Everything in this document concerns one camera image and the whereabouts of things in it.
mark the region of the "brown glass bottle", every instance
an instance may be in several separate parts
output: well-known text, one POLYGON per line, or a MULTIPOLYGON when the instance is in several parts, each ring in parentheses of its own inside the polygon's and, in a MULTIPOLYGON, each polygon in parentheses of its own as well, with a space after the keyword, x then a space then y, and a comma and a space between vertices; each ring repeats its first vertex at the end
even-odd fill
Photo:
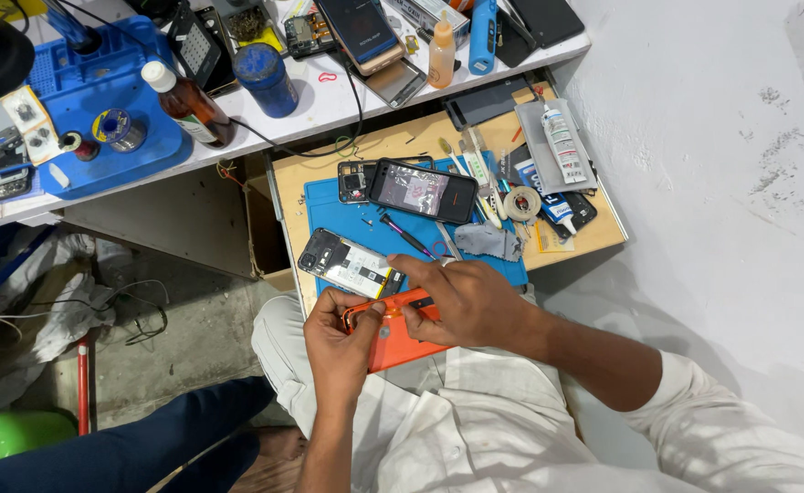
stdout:
POLYGON ((231 143, 234 124, 195 81, 177 77, 162 62, 148 62, 141 75, 158 93, 164 112, 193 139, 217 149, 231 143))

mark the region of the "purple screwdriver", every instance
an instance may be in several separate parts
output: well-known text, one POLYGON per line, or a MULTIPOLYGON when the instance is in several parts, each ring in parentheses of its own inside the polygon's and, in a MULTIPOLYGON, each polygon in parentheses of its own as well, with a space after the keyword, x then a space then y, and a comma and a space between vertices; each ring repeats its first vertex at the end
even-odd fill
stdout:
POLYGON ((423 243, 417 241, 417 239, 411 236, 409 232, 403 230, 402 228, 398 227, 396 223, 392 222, 392 220, 389 219, 389 214, 384 214, 383 216, 381 216, 381 222, 396 230, 397 233, 401 234, 402 238, 404 238, 409 245, 425 253, 427 257, 433 259, 434 261, 438 260, 431 253, 429 253, 429 250, 426 249, 425 246, 423 246, 423 243))

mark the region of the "shirt sleeve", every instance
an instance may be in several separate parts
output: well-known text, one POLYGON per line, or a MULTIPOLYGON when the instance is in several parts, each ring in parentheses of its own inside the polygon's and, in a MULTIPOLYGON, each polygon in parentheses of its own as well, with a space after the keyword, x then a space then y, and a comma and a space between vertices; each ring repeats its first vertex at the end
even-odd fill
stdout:
POLYGON ((678 354, 661 352, 658 391, 624 413, 660 470, 709 492, 804 489, 804 440, 678 354))

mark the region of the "foot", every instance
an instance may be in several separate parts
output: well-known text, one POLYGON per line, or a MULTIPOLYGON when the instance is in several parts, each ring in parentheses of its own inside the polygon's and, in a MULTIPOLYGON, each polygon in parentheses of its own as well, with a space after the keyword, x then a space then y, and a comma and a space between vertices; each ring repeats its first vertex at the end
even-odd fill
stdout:
POLYGON ((259 436, 259 455, 295 461, 307 449, 307 439, 298 426, 261 426, 254 431, 259 436))

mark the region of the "man's left hand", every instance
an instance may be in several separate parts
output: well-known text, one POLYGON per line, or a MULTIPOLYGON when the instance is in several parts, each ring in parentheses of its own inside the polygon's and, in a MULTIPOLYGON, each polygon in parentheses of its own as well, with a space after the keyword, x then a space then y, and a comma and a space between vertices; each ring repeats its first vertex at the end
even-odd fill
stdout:
POLYGON ((368 374, 368 354, 374 334, 384 320, 386 304, 375 302, 359 313, 352 334, 344 333, 344 311, 368 299, 328 287, 305 321, 305 345, 318 409, 355 409, 368 374))

